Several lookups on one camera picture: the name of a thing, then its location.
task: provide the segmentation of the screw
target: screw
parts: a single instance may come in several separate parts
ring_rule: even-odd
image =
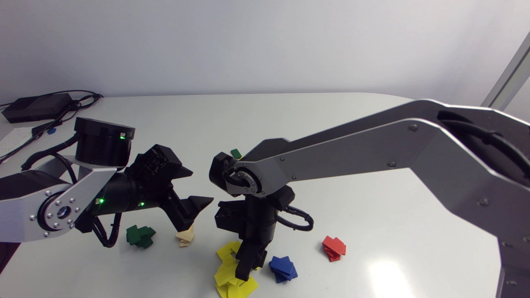
[[[490,201],[486,198],[482,198],[478,201],[476,201],[476,204],[482,207],[488,207],[490,205]]]

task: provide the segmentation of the paper sheet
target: paper sheet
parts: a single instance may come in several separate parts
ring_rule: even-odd
[[[31,138],[32,127],[14,128],[0,141],[0,156],[3,156],[24,144]]]

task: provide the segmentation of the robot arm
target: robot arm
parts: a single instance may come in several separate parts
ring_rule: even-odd
[[[265,140],[240,160],[220,153],[210,180],[233,196],[245,195],[245,201],[238,203],[239,211],[235,202],[231,209],[221,203],[217,225],[238,232],[243,249],[254,247],[239,254],[238,277],[247,278],[250,262],[245,258],[257,251],[251,267],[262,264],[274,232],[270,225],[264,238],[249,223],[256,222],[257,214],[275,210],[277,216],[286,210],[294,199],[286,184],[410,168],[450,212],[498,237],[502,270],[497,296],[523,297],[530,293],[528,134],[528,124],[501,112],[420,100],[293,142]],[[253,211],[255,205],[261,211]],[[226,225],[235,218],[243,223]],[[267,216],[269,222],[274,219]]]
[[[55,152],[75,143],[65,142],[36,153],[23,165],[47,155],[55,158],[35,170],[0,178],[0,273],[21,242],[61,236],[74,228],[94,232],[103,246],[116,243],[121,213],[160,207],[178,231],[187,230],[213,200],[190,196],[180,199],[171,181],[192,171],[168,147],[155,145],[129,160],[134,128],[77,118],[75,156]],[[72,164],[79,166],[75,177]],[[71,172],[72,183],[60,177]],[[115,214],[107,238],[99,215]]]

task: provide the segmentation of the black cylindrical actuator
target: black cylindrical actuator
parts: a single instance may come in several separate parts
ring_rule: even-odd
[[[134,127],[77,117],[75,158],[81,162],[123,168],[129,162]]]

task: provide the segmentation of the white wall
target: white wall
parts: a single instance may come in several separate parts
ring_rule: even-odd
[[[528,0],[0,1],[0,101],[364,91],[479,105]]]

